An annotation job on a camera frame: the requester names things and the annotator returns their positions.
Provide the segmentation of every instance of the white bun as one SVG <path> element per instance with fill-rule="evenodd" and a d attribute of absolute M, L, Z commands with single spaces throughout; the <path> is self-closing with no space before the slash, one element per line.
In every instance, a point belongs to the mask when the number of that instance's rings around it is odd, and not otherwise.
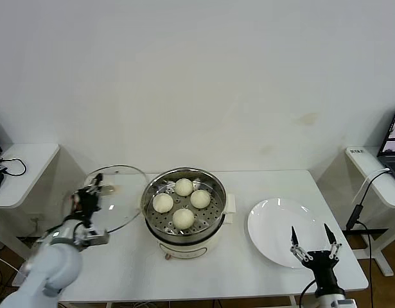
<path fill-rule="evenodd" d="M 193 192 L 193 182 L 187 178 L 181 178 L 174 185 L 174 191 L 179 196 L 188 196 Z"/>
<path fill-rule="evenodd" d="M 196 209 L 204 209 L 210 204 L 210 194 L 207 191 L 199 189 L 191 194 L 190 202 Z"/>
<path fill-rule="evenodd" d="M 158 194 L 153 198 L 153 208 L 156 212 L 166 213 L 173 207 L 173 198 L 168 194 Z"/>
<path fill-rule="evenodd" d="M 180 230 L 188 229 L 193 226 L 195 215 L 188 209 L 176 210 L 173 214 L 173 224 Z"/>

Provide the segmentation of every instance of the white table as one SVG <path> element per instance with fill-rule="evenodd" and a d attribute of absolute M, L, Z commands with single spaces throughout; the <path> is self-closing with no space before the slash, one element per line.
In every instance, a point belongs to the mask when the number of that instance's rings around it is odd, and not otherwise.
<path fill-rule="evenodd" d="M 346 154 L 361 172 L 363 177 L 367 177 L 373 171 L 383 169 L 384 166 L 378 161 L 378 147 L 349 147 Z M 372 184 L 373 191 L 379 199 L 388 207 L 395 209 L 395 179 L 392 175 L 382 175 L 378 177 Z M 368 245 L 368 237 L 363 236 L 364 241 Z M 374 240 L 371 237 L 372 254 L 371 257 L 377 262 L 384 276 L 393 276 L 394 272 L 384 257 L 382 250 L 395 240 L 395 222 L 382 234 Z M 357 259 L 368 259 L 369 248 L 354 250 Z"/>
<path fill-rule="evenodd" d="M 20 158 L 27 167 L 27 172 L 22 176 L 5 176 L 0 188 L 0 209 L 15 209 L 27 197 L 56 155 L 59 146 L 58 144 L 7 144 L 2 148 L 1 157 L 5 159 Z M 2 164 L 9 167 L 11 173 L 20 173 L 23 170 L 19 162 L 3 162 Z M 19 219 L 27 219 L 19 209 L 16 210 L 16 216 L 19 216 Z M 23 259 L 30 255 L 30 249 L 11 233 L 8 226 L 1 222 L 0 242 L 7 245 Z"/>
<path fill-rule="evenodd" d="M 268 260 L 252 244 L 249 211 L 257 202 L 291 198 L 324 220 L 344 244 L 335 268 L 347 291 L 365 289 L 367 279 L 340 227 L 308 171 L 214 173 L 236 196 L 233 223 L 220 229 L 213 250 L 192 260 L 164 259 L 141 216 L 112 234 L 110 243 L 82 252 L 83 269 L 61 296 L 64 302 L 194 300 L 299 294 L 313 280 L 305 268 L 285 268 Z"/>

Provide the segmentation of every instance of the table leg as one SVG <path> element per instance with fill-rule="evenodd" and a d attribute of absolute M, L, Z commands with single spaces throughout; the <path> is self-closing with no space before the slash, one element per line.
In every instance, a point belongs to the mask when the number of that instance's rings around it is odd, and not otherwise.
<path fill-rule="evenodd" d="M 382 253 L 382 249 L 388 246 L 393 240 L 395 240 L 395 228 L 388 229 L 383 235 L 374 240 L 371 235 L 362 235 L 363 240 L 367 244 L 367 248 L 365 249 L 356 249 L 353 250 L 355 257 L 358 260 L 369 259 L 370 258 L 370 250 L 369 250 L 369 238 L 371 240 L 371 258 L 374 259 L 382 271 L 383 275 L 386 277 L 394 276 L 394 272 L 390 267 L 390 264 L 387 262 L 387 259 L 384 257 Z"/>
<path fill-rule="evenodd" d="M 24 260 L 30 256 L 31 250 L 18 240 L 2 223 L 0 223 L 0 242 L 13 250 L 17 255 L 20 255 Z"/>

